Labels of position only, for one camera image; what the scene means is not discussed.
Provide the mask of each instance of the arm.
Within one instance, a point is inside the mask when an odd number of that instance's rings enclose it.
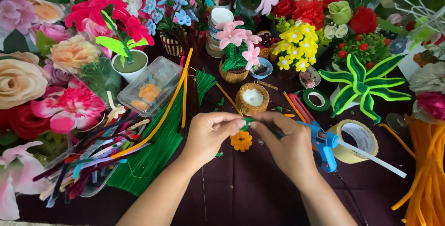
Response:
[[[320,175],[312,154],[309,127],[276,112],[253,115],[251,127],[263,138],[278,167],[301,192],[312,226],[357,226],[331,186]],[[275,124],[285,137],[278,140],[263,124]]]
[[[117,226],[168,226],[193,174],[218,153],[223,141],[245,126],[232,113],[196,115],[181,155],[168,166],[122,216]]]

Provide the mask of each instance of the green pipe cleaner plant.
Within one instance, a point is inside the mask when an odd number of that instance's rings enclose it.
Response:
[[[360,97],[360,110],[369,116],[374,121],[374,124],[377,124],[380,122],[381,117],[372,110],[374,99],[372,99],[371,94],[380,96],[386,101],[410,100],[411,95],[389,89],[407,82],[406,79],[399,77],[384,78],[406,55],[388,57],[366,72],[359,59],[353,54],[349,54],[347,65],[350,72],[319,70],[320,76],[327,81],[347,84],[337,94],[332,103],[332,109],[334,110],[332,117],[342,113],[351,101],[356,97]]]

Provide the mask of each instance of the peach rose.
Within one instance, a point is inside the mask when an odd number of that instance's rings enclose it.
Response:
[[[36,8],[36,15],[40,23],[56,23],[65,17],[65,7],[62,4],[51,3],[45,0],[28,0]]]
[[[15,59],[0,60],[0,110],[41,97],[47,85],[36,65]]]
[[[76,35],[53,45],[49,58],[54,62],[54,68],[76,74],[81,65],[93,63],[99,53],[100,50],[86,41],[84,36]]]
[[[20,61],[25,61],[25,62],[34,64],[42,72],[42,75],[44,78],[46,78],[48,81],[51,79],[51,76],[45,70],[43,70],[42,67],[39,66],[39,57],[37,57],[36,55],[34,55],[32,53],[20,53],[20,52],[11,53],[11,54],[0,53],[0,57],[1,56],[10,56],[11,59],[18,59]]]

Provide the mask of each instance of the left hand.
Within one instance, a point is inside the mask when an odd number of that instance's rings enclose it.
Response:
[[[186,145],[179,159],[196,172],[212,160],[226,138],[246,125],[238,114],[227,112],[200,113],[191,122]]]

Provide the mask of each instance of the hand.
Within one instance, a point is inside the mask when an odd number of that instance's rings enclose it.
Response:
[[[200,113],[191,122],[180,158],[196,172],[212,160],[223,141],[246,125],[241,116],[227,112]]]
[[[314,162],[309,127],[278,112],[256,113],[252,117],[256,121],[250,126],[263,138],[278,167],[297,188],[310,185],[320,174]],[[278,140],[263,123],[275,124],[286,136]]]

